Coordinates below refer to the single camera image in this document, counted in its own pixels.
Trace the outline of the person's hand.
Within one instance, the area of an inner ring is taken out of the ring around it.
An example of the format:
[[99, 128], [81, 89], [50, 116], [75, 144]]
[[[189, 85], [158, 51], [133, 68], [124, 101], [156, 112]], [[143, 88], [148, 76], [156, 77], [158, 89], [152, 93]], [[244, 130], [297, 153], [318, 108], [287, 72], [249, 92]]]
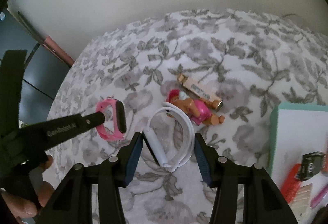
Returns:
[[51, 155], [38, 164], [38, 187], [34, 188], [28, 171], [18, 171], [1, 158], [1, 223], [22, 223], [24, 218], [39, 215], [55, 191], [42, 177], [52, 164]]

